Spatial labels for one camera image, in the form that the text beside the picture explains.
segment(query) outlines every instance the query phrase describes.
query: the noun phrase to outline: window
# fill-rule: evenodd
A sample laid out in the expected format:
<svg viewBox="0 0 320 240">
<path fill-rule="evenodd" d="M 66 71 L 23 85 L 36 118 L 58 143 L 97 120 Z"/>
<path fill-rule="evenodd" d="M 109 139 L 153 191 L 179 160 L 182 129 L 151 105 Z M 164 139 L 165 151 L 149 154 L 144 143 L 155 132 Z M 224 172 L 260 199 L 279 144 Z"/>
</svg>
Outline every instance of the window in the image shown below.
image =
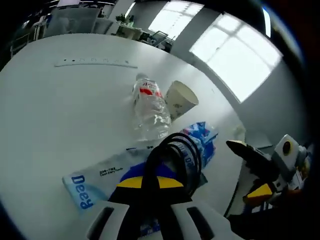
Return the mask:
<svg viewBox="0 0 320 240">
<path fill-rule="evenodd" d="M 132 4 L 131 4 L 131 6 L 129 7 L 129 9 L 128 9 L 128 11 L 126 11 L 126 13 L 125 13 L 125 18 L 127 18 L 128 17 L 128 15 L 129 15 L 129 13 L 130 13 L 130 11 L 131 11 L 131 9 L 134 7 L 134 5 L 135 5 L 136 3 L 135 2 L 133 2 Z"/>
<path fill-rule="evenodd" d="M 240 103 L 264 82 L 281 59 L 266 37 L 228 14 L 218 17 L 190 52 L 221 78 Z"/>
<path fill-rule="evenodd" d="M 202 4 L 188 1 L 170 1 L 151 23 L 149 30 L 161 31 L 176 40 L 180 33 L 190 23 L 192 18 L 203 8 Z"/>
</svg>

